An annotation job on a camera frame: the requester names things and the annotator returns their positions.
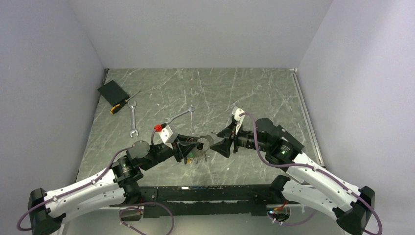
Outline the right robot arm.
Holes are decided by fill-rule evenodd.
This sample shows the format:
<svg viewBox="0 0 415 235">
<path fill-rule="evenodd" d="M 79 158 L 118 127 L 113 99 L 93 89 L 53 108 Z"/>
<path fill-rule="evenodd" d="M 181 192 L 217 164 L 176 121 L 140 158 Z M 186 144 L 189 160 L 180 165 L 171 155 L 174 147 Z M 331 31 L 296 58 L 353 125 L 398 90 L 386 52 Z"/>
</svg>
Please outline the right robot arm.
<svg viewBox="0 0 415 235">
<path fill-rule="evenodd" d="M 240 147 L 264 152 L 266 163 L 280 165 L 287 174 L 278 175 L 270 184 L 272 201 L 298 202 L 320 211 L 350 235 L 365 232 L 374 208 L 375 193 L 370 187 L 349 184 L 315 163 L 299 141 L 268 118 L 256 120 L 253 131 L 238 129 L 237 125 L 233 121 L 219 132 L 222 140 L 210 149 L 226 158 Z"/>
</svg>

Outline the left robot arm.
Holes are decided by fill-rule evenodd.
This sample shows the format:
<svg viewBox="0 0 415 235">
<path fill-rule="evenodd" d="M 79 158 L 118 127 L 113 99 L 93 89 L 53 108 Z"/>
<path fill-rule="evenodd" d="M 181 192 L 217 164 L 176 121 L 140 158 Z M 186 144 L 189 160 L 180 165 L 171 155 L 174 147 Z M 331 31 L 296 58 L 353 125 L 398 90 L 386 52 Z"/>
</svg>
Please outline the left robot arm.
<svg viewBox="0 0 415 235">
<path fill-rule="evenodd" d="M 33 190 L 27 212 L 29 230 L 34 235 L 49 235 L 65 222 L 101 207 L 144 202 L 138 186 L 142 172 L 171 157 L 181 162 L 195 147 L 204 146 L 199 140 L 200 137 L 178 134 L 168 143 L 137 141 L 124 149 L 124 156 L 112 159 L 94 176 L 56 190 Z"/>
</svg>

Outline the metal key organizer plate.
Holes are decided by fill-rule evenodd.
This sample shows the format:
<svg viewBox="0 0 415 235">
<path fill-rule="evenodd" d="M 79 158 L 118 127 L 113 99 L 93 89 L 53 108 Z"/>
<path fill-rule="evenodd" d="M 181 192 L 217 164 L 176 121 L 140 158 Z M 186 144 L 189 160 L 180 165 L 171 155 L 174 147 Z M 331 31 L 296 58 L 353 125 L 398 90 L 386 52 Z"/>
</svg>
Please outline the metal key organizer plate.
<svg viewBox="0 0 415 235">
<path fill-rule="evenodd" d="M 210 150 L 210 145 L 214 144 L 214 140 L 211 135 L 189 137 L 186 142 L 197 143 L 197 145 L 185 157 L 185 165 L 189 163 L 197 164 L 200 161 L 206 162 L 208 160 L 207 152 Z"/>
</svg>

